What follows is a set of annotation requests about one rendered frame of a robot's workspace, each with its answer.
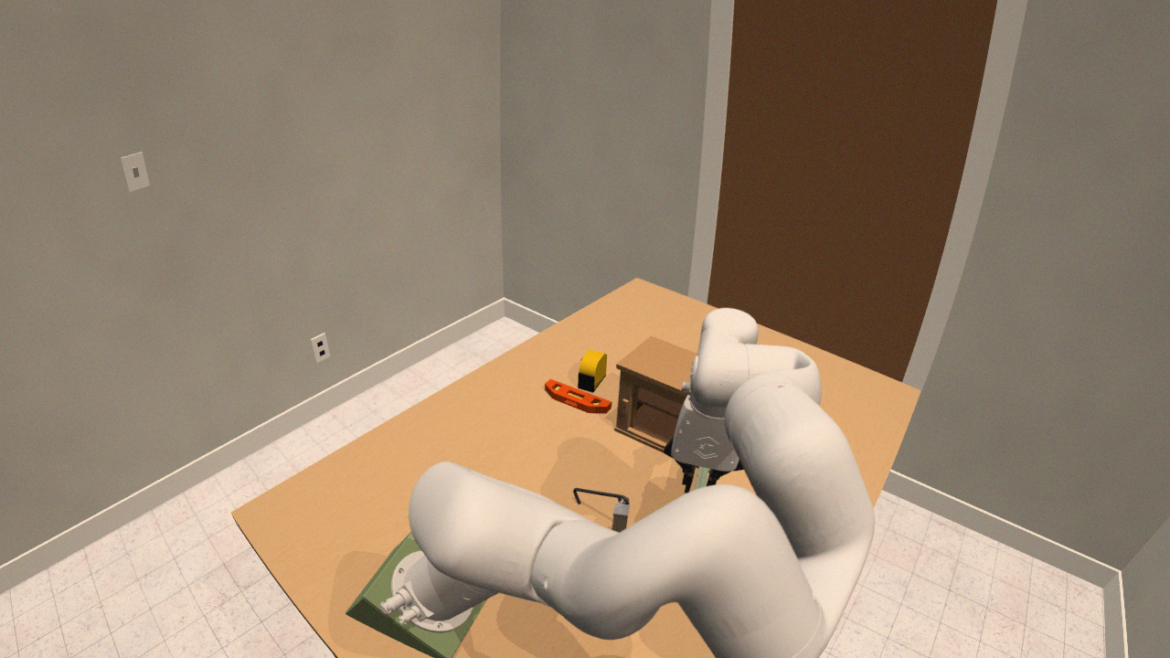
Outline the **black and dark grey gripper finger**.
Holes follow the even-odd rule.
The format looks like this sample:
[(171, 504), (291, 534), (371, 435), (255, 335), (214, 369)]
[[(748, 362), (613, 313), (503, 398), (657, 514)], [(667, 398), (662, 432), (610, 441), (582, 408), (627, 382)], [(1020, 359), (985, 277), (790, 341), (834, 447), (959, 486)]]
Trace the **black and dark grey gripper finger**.
[[(669, 457), (670, 457), (670, 450), (672, 450), (673, 438), (670, 439), (670, 441), (667, 445), (665, 445), (665, 454), (667, 454)], [(675, 461), (677, 462), (677, 460), (675, 460)], [(688, 465), (688, 462), (677, 462), (677, 466), (680, 466), (681, 468), (684, 468), (684, 481), (682, 484), (686, 485), (684, 493), (688, 493), (690, 491), (690, 487), (691, 487), (691, 480), (693, 480), (696, 466), (695, 465)]]
[[(735, 471), (742, 471), (742, 469), (744, 469), (742, 467), (742, 462), (737, 462), (737, 468), (735, 468), (734, 472)], [(710, 484), (718, 484), (720, 477), (727, 475), (727, 473), (730, 473), (730, 472), (723, 472), (723, 471), (710, 468), (710, 474), (707, 477), (707, 486), (709, 486)]]

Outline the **small brown wooden cabinet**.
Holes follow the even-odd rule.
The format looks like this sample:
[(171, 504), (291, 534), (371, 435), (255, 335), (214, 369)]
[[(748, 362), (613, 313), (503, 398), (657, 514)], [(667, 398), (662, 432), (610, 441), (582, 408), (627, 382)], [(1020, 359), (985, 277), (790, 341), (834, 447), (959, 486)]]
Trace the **small brown wooden cabinet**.
[(665, 453), (688, 396), (681, 388), (690, 382), (696, 355), (649, 336), (618, 362), (620, 386), (614, 430)]

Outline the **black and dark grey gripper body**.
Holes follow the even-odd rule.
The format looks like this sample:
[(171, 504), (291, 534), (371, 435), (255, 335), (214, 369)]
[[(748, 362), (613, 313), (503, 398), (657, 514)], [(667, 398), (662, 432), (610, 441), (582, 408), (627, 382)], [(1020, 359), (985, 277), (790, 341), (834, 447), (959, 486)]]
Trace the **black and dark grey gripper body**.
[[(689, 397), (689, 396), (688, 396)], [(739, 457), (727, 436), (724, 418), (713, 418), (698, 413), (686, 397), (684, 406), (677, 414), (670, 455), (677, 462), (698, 467), (731, 472), (737, 468)]]

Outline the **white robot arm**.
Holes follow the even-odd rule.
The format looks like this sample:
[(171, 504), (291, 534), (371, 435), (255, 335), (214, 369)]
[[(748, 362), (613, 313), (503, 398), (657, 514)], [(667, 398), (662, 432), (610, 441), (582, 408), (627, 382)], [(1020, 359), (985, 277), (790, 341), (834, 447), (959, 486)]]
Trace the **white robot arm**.
[(875, 512), (844, 431), (820, 407), (814, 359), (757, 341), (745, 311), (708, 313), (681, 388), (698, 413), (727, 418), (756, 495), (711, 484), (618, 533), (436, 462), (410, 496), (421, 551), (395, 567), (383, 612), (445, 632), (505, 594), (622, 640), (677, 602), (715, 658), (819, 658), (863, 570)]

